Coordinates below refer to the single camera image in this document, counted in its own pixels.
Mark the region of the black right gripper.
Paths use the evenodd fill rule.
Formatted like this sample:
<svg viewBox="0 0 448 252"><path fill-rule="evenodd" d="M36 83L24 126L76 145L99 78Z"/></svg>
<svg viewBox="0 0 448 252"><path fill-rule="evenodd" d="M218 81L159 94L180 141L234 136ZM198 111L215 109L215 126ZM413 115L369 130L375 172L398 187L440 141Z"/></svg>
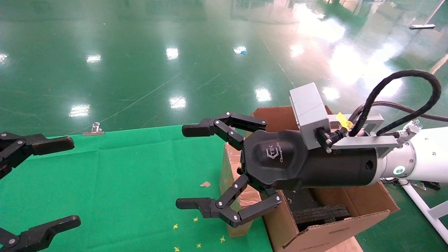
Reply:
<svg viewBox="0 0 448 252"><path fill-rule="evenodd" d="M197 209L203 218L220 218L237 228L277 208L281 196L276 190L366 186L374 181L378 164L374 148L309 150L299 131L264 131L267 121L238 113L204 118L198 124L182 126L184 137L219 136L241 152L242 175L219 199L179 198L178 209ZM235 129L253 132L244 137ZM235 211L232 203L251 185L267 193L267 199Z"/></svg>

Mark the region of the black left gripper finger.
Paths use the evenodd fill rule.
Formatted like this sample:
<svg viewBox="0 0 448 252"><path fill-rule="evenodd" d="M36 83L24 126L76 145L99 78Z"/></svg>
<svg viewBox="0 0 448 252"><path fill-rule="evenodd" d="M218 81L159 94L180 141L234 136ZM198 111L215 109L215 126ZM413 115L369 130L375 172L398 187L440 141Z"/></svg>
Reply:
<svg viewBox="0 0 448 252"><path fill-rule="evenodd" d="M0 178L7 176L30 156L43 156L74 149L69 136L48 139L42 134L20 136L2 132L0 136Z"/></svg>
<svg viewBox="0 0 448 252"><path fill-rule="evenodd" d="M0 228L1 252L38 252L47 249L53 238L81 225L78 215L71 215L29 228L15 235Z"/></svg>

